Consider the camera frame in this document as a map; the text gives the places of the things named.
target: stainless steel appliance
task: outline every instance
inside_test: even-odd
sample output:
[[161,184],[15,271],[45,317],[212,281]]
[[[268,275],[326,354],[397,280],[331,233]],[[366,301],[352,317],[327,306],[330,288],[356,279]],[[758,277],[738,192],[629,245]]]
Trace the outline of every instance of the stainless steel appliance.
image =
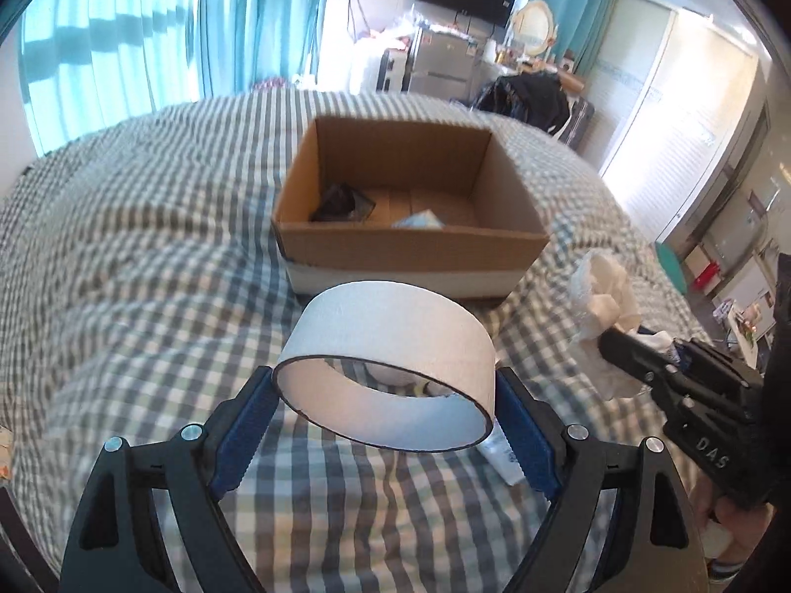
[[466,101],[477,53],[475,39],[418,29],[410,49],[406,90],[443,100]]

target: white tape roll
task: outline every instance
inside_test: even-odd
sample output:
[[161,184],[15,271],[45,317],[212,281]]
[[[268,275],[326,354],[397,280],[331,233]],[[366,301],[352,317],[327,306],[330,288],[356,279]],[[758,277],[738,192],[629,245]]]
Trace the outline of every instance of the white tape roll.
[[[381,364],[448,386],[404,397],[363,386],[327,364]],[[272,374],[283,400],[311,422],[371,446],[442,452],[492,430],[494,346],[462,306],[412,285],[359,281],[311,301]]]

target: green mat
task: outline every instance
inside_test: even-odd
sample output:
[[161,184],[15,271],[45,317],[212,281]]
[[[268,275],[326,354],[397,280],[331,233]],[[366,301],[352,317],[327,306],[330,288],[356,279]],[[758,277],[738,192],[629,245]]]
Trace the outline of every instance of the green mat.
[[673,250],[664,243],[654,243],[654,249],[657,251],[659,264],[662,266],[664,273],[667,274],[667,278],[673,283],[675,289],[681,294],[686,294],[687,280],[684,278],[681,264],[679,263],[679,259],[675,257]]

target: metal screw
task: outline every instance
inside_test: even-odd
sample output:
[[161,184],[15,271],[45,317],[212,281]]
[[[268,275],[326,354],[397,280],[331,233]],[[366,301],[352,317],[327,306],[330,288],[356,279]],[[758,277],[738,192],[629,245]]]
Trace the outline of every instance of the metal screw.
[[115,452],[120,450],[123,445],[124,440],[120,437],[110,437],[110,439],[104,442],[104,449],[108,452]]
[[579,424],[571,424],[571,426],[566,428],[566,432],[568,432],[569,437],[577,441],[588,439],[588,429]]
[[190,424],[181,431],[181,438],[184,441],[195,441],[203,435],[203,428],[197,424]]
[[664,444],[662,443],[662,439],[649,437],[646,439],[646,448],[651,452],[662,452],[664,450]]

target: bed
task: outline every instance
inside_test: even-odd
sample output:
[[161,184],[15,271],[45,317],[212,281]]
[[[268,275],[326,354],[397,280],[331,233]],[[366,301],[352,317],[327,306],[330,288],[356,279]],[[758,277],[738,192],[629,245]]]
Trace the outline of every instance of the bed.
[[[167,439],[276,362],[302,306],[269,217],[316,114],[496,132],[551,233],[507,300],[477,314],[498,356],[567,423],[621,443],[661,436],[650,396],[603,402],[572,360],[568,278],[603,248],[629,271],[646,326],[705,335],[651,244],[571,149],[413,95],[281,89],[175,106],[45,156],[0,212],[0,424],[16,437],[21,516],[55,568],[105,439]],[[691,487],[693,465],[671,452]],[[179,582],[199,591],[168,502],[157,503]],[[573,588],[592,576],[611,506],[602,496]],[[506,485],[474,448],[365,447],[281,405],[221,507],[269,591],[499,592],[547,502]]]

